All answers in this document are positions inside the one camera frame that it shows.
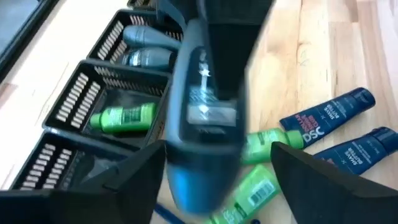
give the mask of green shampoo bottle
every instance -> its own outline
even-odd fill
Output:
[[[135,108],[107,108],[102,113],[91,116],[90,124],[104,133],[146,131],[155,118],[155,112],[155,103],[145,103]]]
[[[248,134],[246,140],[246,148],[242,156],[242,163],[245,165],[270,162],[271,144],[276,141],[290,145],[295,149],[302,149],[304,147],[300,131],[292,130],[284,132],[280,128],[272,128]]]
[[[205,224],[243,224],[280,192],[276,177],[261,164],[256,165],[226,205],[210,216]]]

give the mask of light wood board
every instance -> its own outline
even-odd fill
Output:
[[[41,123],[77,63],[126,0],[61,0],[0,87],[0,183],[7,189],[42,132]],[[398,1],[277,0],[248,67],[250,132],[358,86],[376,106],[306,149],[313,154],[387,126],[398,131]],[[398,154],[363,177],[398,189]],[[175,208],[167,179],[159,203]],[[258,214],[290,224],[282,194]],[[154,218],[153,223],[162,223]]]

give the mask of green tube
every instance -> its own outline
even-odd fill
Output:
[[[303,137],[297,130],[284,132],[280,128],[273,128],[248,134],[246,140],[246,149],[242,156],[242,163],[245,165],[270,162],[271,144],[276,141],[290,145],[295,149],[304,147]]]
[[[279,192],[276,177],[258,164],[234,190],[230,201],[205,224],[245,223]]]
[[[135,108],[107,108],[102,113],[91,116],[90,124],[105,133],[146,131],[155,118],[155,112],[155,103],[146,103]]]

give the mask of blue cap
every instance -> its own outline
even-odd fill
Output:
[[[370,133],[383,146],[388,154],[395,152],[398,149],[398,134],[386,127],[373,129]]]
[[[351,90],[347,94],[356,99],[361,107],[361,111],[366,111],[376,104],[376,100],[374,99],[373,94],[363,87]]]

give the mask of dsc logo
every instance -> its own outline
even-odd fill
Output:
[[[315,130],[311,130],[309,133],[303,134],[305,142],[310,142],[312,139],[317,139],[319,136],[324,135],[325,132],[321,131],[321,127],[317,127]]]

